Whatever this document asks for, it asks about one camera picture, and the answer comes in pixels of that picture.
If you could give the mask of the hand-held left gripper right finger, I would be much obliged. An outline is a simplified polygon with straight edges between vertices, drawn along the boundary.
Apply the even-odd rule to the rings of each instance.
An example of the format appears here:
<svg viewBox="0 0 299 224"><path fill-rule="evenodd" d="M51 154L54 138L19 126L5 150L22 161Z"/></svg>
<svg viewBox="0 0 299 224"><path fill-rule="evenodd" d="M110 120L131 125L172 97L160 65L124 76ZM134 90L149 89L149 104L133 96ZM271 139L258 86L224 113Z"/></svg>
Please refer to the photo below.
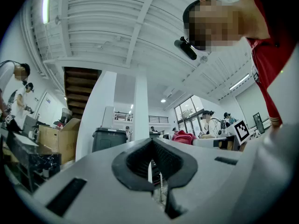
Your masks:
<svg viewBox="0 0 299 224"><path fill-rule="evenodd" d="M238 186L231 181L239 151L199 147L154 138L155 154L170 172L165 212L171 220L230 220Z"/></svg>

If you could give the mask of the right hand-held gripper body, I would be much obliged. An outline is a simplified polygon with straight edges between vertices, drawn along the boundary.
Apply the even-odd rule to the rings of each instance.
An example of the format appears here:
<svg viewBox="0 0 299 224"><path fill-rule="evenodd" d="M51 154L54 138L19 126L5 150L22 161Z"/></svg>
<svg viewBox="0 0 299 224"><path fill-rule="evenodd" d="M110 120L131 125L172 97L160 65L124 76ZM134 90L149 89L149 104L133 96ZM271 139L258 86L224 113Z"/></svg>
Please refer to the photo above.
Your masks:
<svg viewBox="0 0 299 224"><path fill-rule="evenodd" d="M226 128L226 132L235 136L239 146L250 139L250 133L244 120L239 120Z"/></svg>

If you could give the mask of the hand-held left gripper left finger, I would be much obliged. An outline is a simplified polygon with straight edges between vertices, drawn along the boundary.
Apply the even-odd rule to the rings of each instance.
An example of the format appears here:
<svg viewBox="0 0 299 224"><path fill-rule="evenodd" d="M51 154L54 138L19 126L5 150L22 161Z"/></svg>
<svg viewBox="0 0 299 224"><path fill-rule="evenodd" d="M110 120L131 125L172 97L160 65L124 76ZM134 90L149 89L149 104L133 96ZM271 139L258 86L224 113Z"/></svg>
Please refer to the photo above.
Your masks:
<svg viewBox="0 0 299 224"><path fill-rule="evenodd" d="M113 159L138 144L130 142L81 158L33 194L32 210L51 224L170 224L151 193L129 190L113 175ZM48 207L73 179L85 184L59 216L53 211L55 205Z"/></svg>

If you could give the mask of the red cloth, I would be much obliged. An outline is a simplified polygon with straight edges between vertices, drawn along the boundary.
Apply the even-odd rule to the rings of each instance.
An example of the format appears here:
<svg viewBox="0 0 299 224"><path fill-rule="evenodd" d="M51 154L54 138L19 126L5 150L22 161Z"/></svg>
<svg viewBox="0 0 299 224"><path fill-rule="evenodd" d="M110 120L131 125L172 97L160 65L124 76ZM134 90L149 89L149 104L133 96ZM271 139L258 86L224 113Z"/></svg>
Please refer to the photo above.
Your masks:
<svg viewBox="0 0 299 224"><path fill-rule="evenodd" d="M180 130L174 133L172 141L180 142L187 145L192 145L193 141L196 139L196 136L192 133L186 133L184 130Z"/></svg>

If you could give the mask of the large cardboard box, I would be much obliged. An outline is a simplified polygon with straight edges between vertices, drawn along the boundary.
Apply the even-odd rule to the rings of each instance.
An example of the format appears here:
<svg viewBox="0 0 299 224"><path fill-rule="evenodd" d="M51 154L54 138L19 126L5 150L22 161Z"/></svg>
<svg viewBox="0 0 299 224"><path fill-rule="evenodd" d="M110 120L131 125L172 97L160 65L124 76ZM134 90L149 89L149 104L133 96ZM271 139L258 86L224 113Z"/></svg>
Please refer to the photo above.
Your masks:
<svg viewBox="0 0 299 224"><path fill-rule="evenodd" d="M61 130L39 126L39 143L61 154L61 164L75 160L80 119L72 118Z"/></svg>

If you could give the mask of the ceiling tube light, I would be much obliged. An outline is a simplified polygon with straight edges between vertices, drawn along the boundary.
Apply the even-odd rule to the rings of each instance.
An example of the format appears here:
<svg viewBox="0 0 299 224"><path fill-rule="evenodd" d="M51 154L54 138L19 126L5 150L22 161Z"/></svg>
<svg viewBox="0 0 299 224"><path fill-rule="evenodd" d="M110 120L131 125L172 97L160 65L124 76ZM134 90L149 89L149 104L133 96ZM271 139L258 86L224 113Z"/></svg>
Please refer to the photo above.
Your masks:
<svg viewBox="0 0 299 224"><path fill-rule="evenodd" d="M247 75L245 75L242 79L240 79L237 83L235 83L234 85L232 85L229 90L232 91L234 90L236 87L238 87L239 85L241 85L243 82L245 82L247 79L249 79L249 73Z"/></svg>
<svg viewBox="0 0 299 224"><path fill-rule="evenodd" d="M47 24L50 21L50 0L43 0L42 2L42 22Z"/></svg>

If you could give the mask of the large glass window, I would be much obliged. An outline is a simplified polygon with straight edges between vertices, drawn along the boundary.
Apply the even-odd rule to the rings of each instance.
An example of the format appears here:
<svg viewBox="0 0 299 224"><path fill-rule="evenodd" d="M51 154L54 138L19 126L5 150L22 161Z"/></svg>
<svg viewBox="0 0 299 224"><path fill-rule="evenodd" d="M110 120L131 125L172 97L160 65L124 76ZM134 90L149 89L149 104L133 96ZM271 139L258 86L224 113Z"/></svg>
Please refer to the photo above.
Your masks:
<svg viewBox="0 0 299 224"><path fill-rule="evenodd" d="M174 108L178 122L178 129L192 133L196 137L204 131L203 111L209 110L210 101L198 96L191 96Z"/></svg>

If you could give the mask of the black marble cabinet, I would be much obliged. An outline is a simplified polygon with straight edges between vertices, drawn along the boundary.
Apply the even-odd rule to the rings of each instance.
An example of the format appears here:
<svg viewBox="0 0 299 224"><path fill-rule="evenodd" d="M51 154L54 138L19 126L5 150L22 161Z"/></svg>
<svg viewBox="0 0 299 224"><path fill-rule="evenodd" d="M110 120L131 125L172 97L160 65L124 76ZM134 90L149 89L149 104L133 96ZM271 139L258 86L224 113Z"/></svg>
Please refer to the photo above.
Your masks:
<svg viewBox="0 0 299 224"><path fill-rule="evenodd" d="M0 135L3 139L5 167L28 192L34 193L60 172L60 153L52 152L41 144L37 147L25 145L5 128L0 129Z"/></svg>

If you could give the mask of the person's red shirt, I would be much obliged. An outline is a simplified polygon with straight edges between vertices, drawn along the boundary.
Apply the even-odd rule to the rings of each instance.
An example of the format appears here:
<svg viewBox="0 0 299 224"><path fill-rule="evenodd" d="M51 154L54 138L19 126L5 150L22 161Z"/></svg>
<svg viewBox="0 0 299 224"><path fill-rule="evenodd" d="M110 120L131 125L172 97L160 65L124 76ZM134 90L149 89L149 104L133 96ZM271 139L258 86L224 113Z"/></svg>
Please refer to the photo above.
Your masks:
<svg viewBox="0 0 299 224"><path fill-rule="evenodd" d="M252 55L252 76L264 97L271 123L279 126L282 120L267 88L290 58L298 35L294 24L287 20L291 13L276 0L254 0L254 3L265 20L270 37L247 39Z"/></svg>

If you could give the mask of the white board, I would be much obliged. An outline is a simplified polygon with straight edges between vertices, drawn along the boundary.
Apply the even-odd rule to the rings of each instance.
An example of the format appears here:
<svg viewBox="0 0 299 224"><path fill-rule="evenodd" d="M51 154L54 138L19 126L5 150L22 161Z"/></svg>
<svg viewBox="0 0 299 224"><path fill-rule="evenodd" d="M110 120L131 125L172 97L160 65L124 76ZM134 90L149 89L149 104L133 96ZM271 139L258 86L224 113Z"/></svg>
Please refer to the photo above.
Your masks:
<svg viewBox="0 0 299 224"><path fill-rule="evenodd" d="M30 146L35 146L35 147L38 146L35 142L33 142L33 140L29 139L28 137L22 136L17 133L13 133L13 134L17 138L18 141L20 141L21 143L23 143L25 145L30 145Z"/></svg>

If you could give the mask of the brown wooden staircase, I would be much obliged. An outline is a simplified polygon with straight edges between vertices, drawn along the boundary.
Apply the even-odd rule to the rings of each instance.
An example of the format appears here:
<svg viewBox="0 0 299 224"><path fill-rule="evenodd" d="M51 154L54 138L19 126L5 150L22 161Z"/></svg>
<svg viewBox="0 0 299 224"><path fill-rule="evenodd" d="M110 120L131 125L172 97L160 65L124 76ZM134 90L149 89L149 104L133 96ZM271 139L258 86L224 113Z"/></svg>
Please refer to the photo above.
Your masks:
<svg viewBox="0 0 299 224"><path fill-rule="evenodd" d="M65 98L73 118L82 119L87 101L101 73L101 70L88 68L64 68Z"/></svg>

